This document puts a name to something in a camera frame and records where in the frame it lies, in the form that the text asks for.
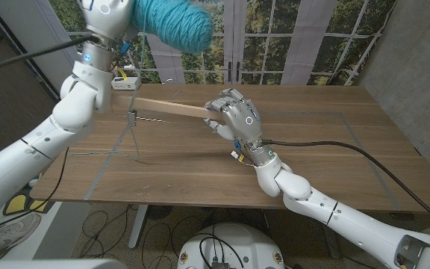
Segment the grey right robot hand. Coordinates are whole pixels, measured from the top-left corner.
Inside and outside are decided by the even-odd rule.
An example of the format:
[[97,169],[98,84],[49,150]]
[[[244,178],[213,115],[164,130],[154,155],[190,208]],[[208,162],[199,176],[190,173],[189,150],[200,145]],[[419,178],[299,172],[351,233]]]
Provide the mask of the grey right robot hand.
[[208,118],[204,121],[226,140],[239,141],[255,166],[264,166],[274,159],[271,147],[261,143],[261,115],[250,99],[236,89],[228,88],[217,99],[207,102],[205,108],[220,113],[224,123]]

